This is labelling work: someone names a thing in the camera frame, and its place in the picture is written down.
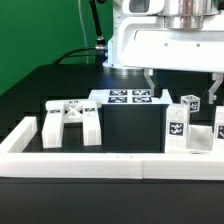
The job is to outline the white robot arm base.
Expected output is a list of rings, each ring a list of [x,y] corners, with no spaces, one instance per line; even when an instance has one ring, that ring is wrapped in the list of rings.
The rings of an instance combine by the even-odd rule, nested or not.
[[[122,21],[126,18],[126,15],[122,9],[122,3],[124,0],[113,0],[113,34],[111,39],[107,43],[107,59],[103,63],[103,66],[114,72],[126,73],[129,68],[123,66],[118,60],[117,50],[118,50],[118,33]]]

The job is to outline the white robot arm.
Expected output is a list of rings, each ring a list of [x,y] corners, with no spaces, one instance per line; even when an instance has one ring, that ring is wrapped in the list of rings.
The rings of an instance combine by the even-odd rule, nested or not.
[[[224,0],[113,0],[108,66],[210,72],[208,101],[224,81]]]

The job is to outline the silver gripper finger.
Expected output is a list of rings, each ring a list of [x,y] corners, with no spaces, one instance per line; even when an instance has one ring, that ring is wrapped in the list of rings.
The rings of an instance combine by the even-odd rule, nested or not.
[[[213,73],[212,80],[214,81],[214,83],[208,91],[208,102],[210,104],[213,104],[214,101],[217,99],[216,91],[224,82],[224,73]]]
[[[159,86],[158,80],[156,78],[156,74],[153,69],[145,69],[144,77],[150,86],[151,96],[160,98],[161,97],[161,88]]]

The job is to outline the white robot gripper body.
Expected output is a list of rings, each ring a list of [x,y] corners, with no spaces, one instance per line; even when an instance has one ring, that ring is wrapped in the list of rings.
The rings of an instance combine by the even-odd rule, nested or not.
[[[224,0],[124,0],[122,9],[123,66],[224,72]]]

